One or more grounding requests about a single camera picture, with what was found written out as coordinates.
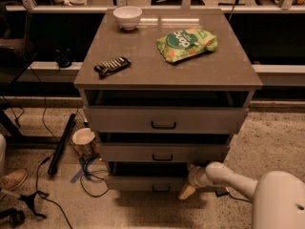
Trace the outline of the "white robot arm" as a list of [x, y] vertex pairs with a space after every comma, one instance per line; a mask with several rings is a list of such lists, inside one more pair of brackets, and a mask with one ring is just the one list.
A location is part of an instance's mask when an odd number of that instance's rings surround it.
[[305, 229], [305, 183], [290, 173], [271, 171], [255, 180], [216, 161], [190, 165], [179, 198], [207, 186], [231, 187], [247, 198], [253, 206], [252, 229]]

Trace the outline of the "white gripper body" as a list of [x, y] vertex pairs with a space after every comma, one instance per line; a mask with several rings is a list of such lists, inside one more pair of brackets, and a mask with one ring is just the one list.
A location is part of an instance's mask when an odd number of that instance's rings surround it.
[[206, 175], [206, 168], [191, 165], [189, 167], [188, 182], [195, 188], [203, 188], [210, 184], [210, 180]]

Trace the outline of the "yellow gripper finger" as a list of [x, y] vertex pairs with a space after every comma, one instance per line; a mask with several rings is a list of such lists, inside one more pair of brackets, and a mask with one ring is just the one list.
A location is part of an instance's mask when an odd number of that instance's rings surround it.
[[185, 183], [183, 188], [178, 196], [179, 199], [184, 200], [187, 199], [190, 195], [195, 192], [196, 188], [191, 184]]

